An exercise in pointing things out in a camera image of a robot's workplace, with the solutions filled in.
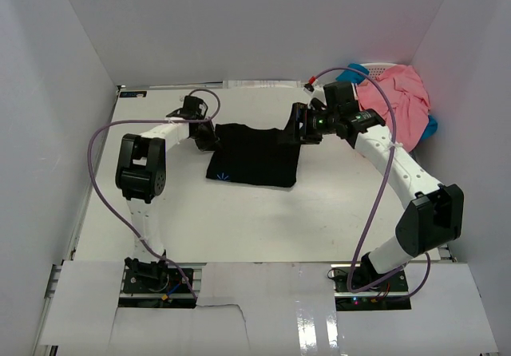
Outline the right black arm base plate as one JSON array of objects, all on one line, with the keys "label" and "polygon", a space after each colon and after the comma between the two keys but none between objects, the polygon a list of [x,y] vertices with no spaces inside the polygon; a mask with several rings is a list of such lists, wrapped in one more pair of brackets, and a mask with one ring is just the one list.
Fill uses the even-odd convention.
[{"label": "right black arm base plate", "polygon": [[332,267],[327,272],[327,278],[334,284],[338,312],[409,311],[412,308],[404,271],[375,287],[354,294],[347,288],[349,270],[349,267]]}]

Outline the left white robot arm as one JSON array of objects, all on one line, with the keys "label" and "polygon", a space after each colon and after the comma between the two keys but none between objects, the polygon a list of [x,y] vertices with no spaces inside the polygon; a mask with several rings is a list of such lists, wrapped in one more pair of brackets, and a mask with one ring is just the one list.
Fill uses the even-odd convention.
[{"label": "left white robot arm", "polygon": [[182,106],[161,124],[121,139],[115,184],[129,207],[130,227],[136,237],[134,255],[125,263],[137,281],[154,292],[163,291],[170,281],[157,212],[167,180],[167,154],[188,139],[203,152],[219,147],[212,118],[207,116],[208,106],[198,92],[186,95]]}]

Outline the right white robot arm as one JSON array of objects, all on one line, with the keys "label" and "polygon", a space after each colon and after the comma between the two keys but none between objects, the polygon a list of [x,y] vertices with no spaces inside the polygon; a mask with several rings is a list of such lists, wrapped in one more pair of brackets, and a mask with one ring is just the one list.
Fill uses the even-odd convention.
[{"label": "right white robot arm", "polygon": [[348,291],[379,291],[409,261],[460,237],[463,191],[428,174],[378,112],[361,109],[354,84],[318,87],[311,80],[304,90],[311,100],[293,104],[280,143],[319,144],[323,136],[335,134],[374,165],[382,174],[382,186],[391,187],[404,208],[385,243],[365,255],[355,250],[347,275]]}]

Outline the printed paper at back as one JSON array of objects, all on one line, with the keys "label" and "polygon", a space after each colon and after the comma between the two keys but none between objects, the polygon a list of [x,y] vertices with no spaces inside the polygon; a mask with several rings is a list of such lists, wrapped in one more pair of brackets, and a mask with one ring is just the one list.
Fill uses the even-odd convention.
[{"label": "printed paper at back", "polygon": [[300,81],[289,80],[225,80],[223,81],[224,89],[260,89],[260,88],[300,88],[302,87]]}]

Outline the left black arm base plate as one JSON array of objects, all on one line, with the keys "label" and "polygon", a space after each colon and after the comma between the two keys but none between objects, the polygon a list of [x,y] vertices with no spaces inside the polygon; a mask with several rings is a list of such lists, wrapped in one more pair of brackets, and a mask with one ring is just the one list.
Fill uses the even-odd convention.
[{"label": "left black arm base plate", "polygon": [[200,269],[183,267],[180,273],[164,261],[141,262],[126,258],[118,306],[144,309],[194,309],[196,299],[188,283],[198,293]]}]

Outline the black t shirt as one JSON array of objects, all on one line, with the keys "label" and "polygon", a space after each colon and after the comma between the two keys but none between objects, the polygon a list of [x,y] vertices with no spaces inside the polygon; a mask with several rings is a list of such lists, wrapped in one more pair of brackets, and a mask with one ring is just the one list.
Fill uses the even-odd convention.
[{"label": "black t shirt", "polygon": [[220,146],[206,171],[209,180],[291,188],[296,182],[300,147],[280,144],[279,129],[252,129],[241,124],[216,126]]}]

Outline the white perforated laundry basket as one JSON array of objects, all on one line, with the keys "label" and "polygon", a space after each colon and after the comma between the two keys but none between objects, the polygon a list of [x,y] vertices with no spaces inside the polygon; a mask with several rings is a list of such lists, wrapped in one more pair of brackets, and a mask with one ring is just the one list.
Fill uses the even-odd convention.
[{"label": "white perforated laundry basket", "polygon": [[368,71],[368,76],[371,78],[376,78],[382,73],[384,73],[386,70],[388,70],[391,67],[394,67],[394,63],[389,62],[371,62],[371,63],[364,63],[361,64],[362,67],[364,67]]}]

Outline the pink t shirt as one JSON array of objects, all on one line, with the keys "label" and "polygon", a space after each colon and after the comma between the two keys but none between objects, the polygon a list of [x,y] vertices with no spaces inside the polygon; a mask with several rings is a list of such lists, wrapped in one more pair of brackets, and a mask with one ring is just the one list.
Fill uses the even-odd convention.
[{"label": "pink t shirt", "polygon": [[[421,140],[429,123],[430,100],[428,93],[413,66],[394,65],[375,78],[386,94],[397,123],[396,141],[408,152]],[[369,81],[357,88],[362,109],[373,109],[392,125],[390,112],[380,92]]]}]

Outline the blue t shirt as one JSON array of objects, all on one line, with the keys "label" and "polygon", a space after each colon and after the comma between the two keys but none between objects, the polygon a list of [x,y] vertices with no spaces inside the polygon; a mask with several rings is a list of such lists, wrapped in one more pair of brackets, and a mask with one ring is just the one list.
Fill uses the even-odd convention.
[{"label": "blue t shirt", "polygon": [[[358,72],[354,73],[350,70],[341,72],[337,77],[337,81],[349,81],[357,86],[361,85],[364,81],[366,81],[365,76],[368,76],[368,71],[362,67],[360,64],[351,63],[348,65],[352,69],[356,69]],[[426,126],[425,132],[422,134],[421,140],[423,141],[434,135],[438,130],[437,121],[429,114],[429,123]]]}]

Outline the black label sticker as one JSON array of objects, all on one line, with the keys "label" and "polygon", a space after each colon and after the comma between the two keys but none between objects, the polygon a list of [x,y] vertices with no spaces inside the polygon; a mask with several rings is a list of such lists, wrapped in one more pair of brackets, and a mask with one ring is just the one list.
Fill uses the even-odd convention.
[{"label": "black label sticker", "polygon": [[120,91],[118,94],[119,98],[139,98],[146,97],[146,91]]}]

